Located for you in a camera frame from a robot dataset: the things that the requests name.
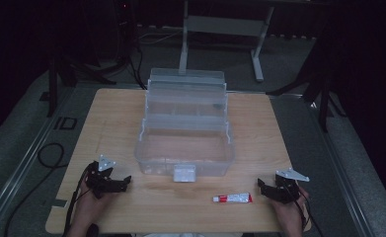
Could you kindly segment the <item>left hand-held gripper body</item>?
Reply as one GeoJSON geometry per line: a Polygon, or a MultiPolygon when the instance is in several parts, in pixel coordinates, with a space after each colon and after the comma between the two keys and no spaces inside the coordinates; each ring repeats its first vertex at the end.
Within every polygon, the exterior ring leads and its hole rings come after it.
{"type": "Polygon", "coordinates": [[[105,193],[118,193],[118,182],[111,179],[111,173],[116,162],[101,154],[97,161],[87,167],[86,185],[96,198],[101,198],[105,193]]]}

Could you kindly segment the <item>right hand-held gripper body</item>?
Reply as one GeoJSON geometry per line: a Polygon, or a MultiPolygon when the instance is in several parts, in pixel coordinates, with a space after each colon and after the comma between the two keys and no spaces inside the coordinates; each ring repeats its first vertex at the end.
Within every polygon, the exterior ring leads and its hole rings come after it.
{"type": "Polygon", "coordinates": [[[309,182],[310,178],[300,174],[293,168],[275,172],[274,187],[269,187],[267,197],[281,203],[290,203],[300,197],[298,181],[309,182]]]}

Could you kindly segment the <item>red and white tube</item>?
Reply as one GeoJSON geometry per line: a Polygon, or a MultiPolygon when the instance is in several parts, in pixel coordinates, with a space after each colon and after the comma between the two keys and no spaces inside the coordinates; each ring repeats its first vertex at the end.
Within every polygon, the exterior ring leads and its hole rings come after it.
{"type": "Polygon", "coordinates": [[[239,203],[250,203],[253,201],[250,193],[230,194],[215,196],[212,198],[213,202],[239,202],[239,203]]]}

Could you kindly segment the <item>clear plastic storage box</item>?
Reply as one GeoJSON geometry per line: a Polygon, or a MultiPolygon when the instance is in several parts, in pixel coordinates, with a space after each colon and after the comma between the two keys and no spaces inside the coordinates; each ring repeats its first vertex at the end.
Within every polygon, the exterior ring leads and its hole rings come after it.
{"type": "Polygon", "coordinates": [[[224,73],[153,68],[134,157],[175,182],[224,176],[235,161],[224,73]]]}

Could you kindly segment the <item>black tripod stand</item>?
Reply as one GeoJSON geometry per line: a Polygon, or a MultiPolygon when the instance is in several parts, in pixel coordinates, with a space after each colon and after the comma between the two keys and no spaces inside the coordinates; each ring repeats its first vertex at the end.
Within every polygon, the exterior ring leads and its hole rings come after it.
{"type": "Polygon", "coordinates": [[[47,47],[48,55],[48,112],[47,116],[51,118],[58,107],[58,86],[57,77],[66,87],[75,87],[78,79],[75,72],[80,71],[88,78],[105,85],[115,85],[116,82],[109,80],[105,74],[122,69],[130,60],[130,56],[117,57],[116,63],[104,69],[92,69],[82,61],[71,56],[61,44],[51,41],[47,47]]]}
{"type": "Polygon", "coordinates": [[[267,92],[270,96],[280,96],[291,89],[308,84],[302,98],[305,103],[314,103],[317,98],[320,98],[318,123],[324,132],[328,131],[327,115],[331,99],[331,84],[337,70],[333,56],[340,48],[338,42],[339,38],[335,34],[331,36],[322,34],[316,39],[296,79],[279,89],[267,92]]]}

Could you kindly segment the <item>grey metal table frame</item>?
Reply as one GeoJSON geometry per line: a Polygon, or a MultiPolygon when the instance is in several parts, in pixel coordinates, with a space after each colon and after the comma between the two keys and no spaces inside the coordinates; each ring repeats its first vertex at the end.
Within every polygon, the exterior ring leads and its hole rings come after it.
{"type": "Polygon", "coordinates": [[[268,7],[263,20],[229,19],[218,17],[196,16],[189,13],[189,0],[184,0],[183,42],[179,63],[179,72],[186,73],[188,66],[189,32],[255,37],[257,46],[250,51],[255,78],[263,82],[265,77],[260,62],[260,54],[270,26],[274,7],[268,7]]]}

